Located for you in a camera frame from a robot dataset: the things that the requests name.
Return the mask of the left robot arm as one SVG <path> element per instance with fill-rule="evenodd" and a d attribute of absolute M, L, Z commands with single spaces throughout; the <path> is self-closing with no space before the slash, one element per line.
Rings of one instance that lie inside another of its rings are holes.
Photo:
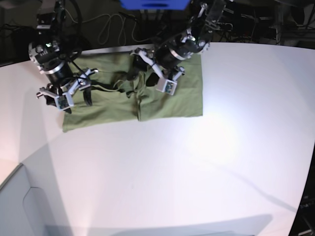
<path fill-rule="evenodd" d="M 134 81 L 140 72 L 151 68 L 160 80 L 175 82 L 185 73 L 180 63 L 195 54 L 207 50 L 213 33 L 220 29 L 226 0 L 193 0 L 189 14 L 181 22 L 173 22 L 171 16 L 163 16 L 156 33 L 151 36 L 153 46 L 136 48 L 127 80 Z"/>

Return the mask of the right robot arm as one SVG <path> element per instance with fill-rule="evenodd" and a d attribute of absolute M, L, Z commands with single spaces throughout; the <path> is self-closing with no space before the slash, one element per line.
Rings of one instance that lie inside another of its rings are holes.
<path fill-rule="evenodd" d="M 81 91 L 85 103 L 91 106 L 90 76 L 98 70 L 81 69 L 74 62 L 81 55 L 82 49 L 78 47 L 78 36 L 70 40 L 63 31 L 66 20 L 65 1 L 42 1 L 36 18 L 38 37 L 29 44 L 28 55 L 40 74 L 49 80 L 45 87 L 39 89 L 36 97 L 45 98 L 48 106 L 71 113 L 71 108 L 75 105 L 73 97 L 77 91 Z"/>

